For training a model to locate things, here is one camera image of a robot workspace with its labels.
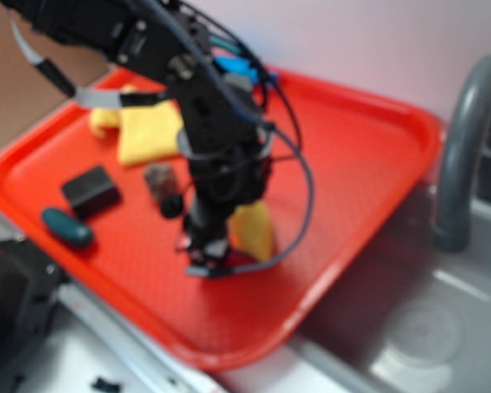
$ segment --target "black block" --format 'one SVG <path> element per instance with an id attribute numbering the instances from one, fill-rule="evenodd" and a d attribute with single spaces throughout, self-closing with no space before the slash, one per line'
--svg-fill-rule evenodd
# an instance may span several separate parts
<path id="1" fill-rule="evenodd" d="M 79 219 L 86 219 L 121 199 L 118 188 L 99 165 L 62 186 Z"/>

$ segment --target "orange tray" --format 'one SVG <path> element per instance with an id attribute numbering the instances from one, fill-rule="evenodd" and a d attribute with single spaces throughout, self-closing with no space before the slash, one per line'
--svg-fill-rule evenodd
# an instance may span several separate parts
<path id="1" fill-rule="evenodd" d="M 188 277 L 187 256 L 173 246 L 180 220 L 162 219 L 143 181 L 142 166 L 118 165 L 116 133 L 88 129 L 88 113 L 71 103 L 0 155 L 0 211 L 64 269 L 180 359 L 216 371 L 266 355 L 295 330 L 321 295 L 384 223 L 439 149 L 440 123 L 417 108 L 281 72 L 304 131 L 304 154 L 316 182 L 309 231 L 278 266 L 207 280 Z M 147 79 L 117 70 L 99 86 Z M 269 118 L 291 130 L 273 95 Z M 283 146 L 275 146 L 284 153 Z M 171 160 L 187 183 L 187 163 Z M 123 200 L 88 220 L 97 235 L 72 251 L 44 228 L 48 206 L 70 211 L 60 187 L 102 164 Z M 297 162 L 275 164 L 266 201 L 279 248 L 297 233 L 307 198 Z"/>

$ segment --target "dark green object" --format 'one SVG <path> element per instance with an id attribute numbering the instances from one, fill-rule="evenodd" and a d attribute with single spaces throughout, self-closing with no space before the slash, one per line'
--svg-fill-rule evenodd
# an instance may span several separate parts
<path id="1" fill-rule="evenodd" d="M 42 220 L 53 235 L 73 248 L 91 246 L 94 240 L 94 233 L 90 227 L 60 209 L 45 209 L 42 212 Z"/>

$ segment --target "sink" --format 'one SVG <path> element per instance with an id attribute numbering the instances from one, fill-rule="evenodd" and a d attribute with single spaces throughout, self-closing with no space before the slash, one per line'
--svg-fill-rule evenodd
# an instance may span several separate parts
<path id="1" fill-rule="evenodd" d="M 299 334 L 376 391 L 491 392 L 491 206 L 473 202 L 470 246 L 444 254 L 433 191 L 415 188 Z"/>

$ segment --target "yellow cloth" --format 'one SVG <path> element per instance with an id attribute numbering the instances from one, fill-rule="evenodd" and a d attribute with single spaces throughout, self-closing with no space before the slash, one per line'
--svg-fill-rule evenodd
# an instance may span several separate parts
<path id="1" fill-rule="evenodd" d="M 125 92 L 133 90 L 124 87 Z M 125 166 L 177 155 L 177 134 L 183 127 L 182 117 L 171 101 L 119 111 L 95 109 L 89 124 L 99 138 L 106 136 L 106 129 L 119 129 L 118 160 Z"/>
<path id="2" fill-rule="evenodd" d="M 271 215 L 264 201 L 238 206 L 229 219 L 235 247 L 265 262 L 273 256 L 274 235 Z"/>

